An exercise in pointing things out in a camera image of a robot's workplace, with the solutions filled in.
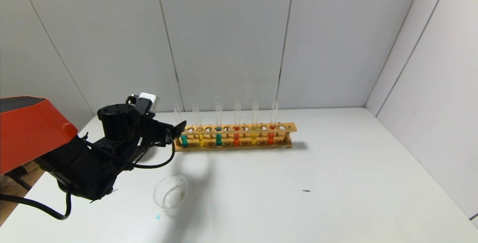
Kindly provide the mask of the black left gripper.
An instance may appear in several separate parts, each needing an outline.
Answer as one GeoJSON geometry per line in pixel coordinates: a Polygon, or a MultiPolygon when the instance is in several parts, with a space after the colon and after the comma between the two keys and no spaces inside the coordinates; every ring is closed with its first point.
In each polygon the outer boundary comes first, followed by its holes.
{"type": "Polygon", "coordinates": [[[176,126],[172,126],[152,118],[144,118],[141,123],[141,137],[148,147],[165,147],[172,144],[173,138],[180,138],[186,129],[186,125],[187,121],[185,120],[176,126]]]}

